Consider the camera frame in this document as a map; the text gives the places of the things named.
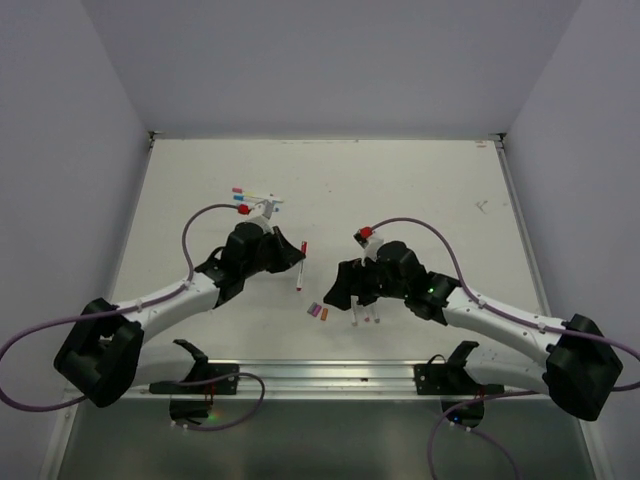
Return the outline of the red capped white pen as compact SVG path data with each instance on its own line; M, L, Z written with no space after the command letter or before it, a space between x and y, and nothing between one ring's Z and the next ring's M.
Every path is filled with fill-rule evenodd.
M301 248L300 248L300 251L303 254L303 258L299 262L298 275L297 275L297 281L296 281L296 291L297 292L301 292L302 289L303 289L304 267L305 267L307 249L308 249L308 242L306 240L304 240L304 241L301 242Z

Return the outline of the orange white pen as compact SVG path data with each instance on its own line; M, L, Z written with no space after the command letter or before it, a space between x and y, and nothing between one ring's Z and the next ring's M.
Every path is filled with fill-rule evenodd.
M359 324L358 320L358 311L357 311L357 300L355 297L351 298L351 315L352 315L352 326L356 327Z

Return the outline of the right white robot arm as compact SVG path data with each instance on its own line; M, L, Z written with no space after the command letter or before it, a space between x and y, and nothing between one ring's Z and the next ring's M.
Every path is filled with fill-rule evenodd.
M414 371L444 395L501 393L507 387L549 396L566 413L596 420L622 372L622 363L594 321L569 321L493 307L460 280L427 270L401 241L362 259L342 261L325 303L346 311L398 299L418 318L487 337L498 348L461 342L445 363Z

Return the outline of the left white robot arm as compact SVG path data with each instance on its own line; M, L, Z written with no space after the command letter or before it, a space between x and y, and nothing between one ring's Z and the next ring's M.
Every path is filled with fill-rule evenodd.
M275 227L241 222L188 276L122 305L90 302L64 340L55 370L98 407L118 400L137 382L143 345L178 323L214 310L242 292L250 277L290 270L306 259Z

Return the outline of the blue capped white pen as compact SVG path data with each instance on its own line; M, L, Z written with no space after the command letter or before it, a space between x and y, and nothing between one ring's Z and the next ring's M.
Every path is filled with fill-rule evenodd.
M247 196L247 195L234 195L233 200L239 203L245 203L248 205L256 205L262 202L267 202L268 198L266 197L255 197L255 196Z

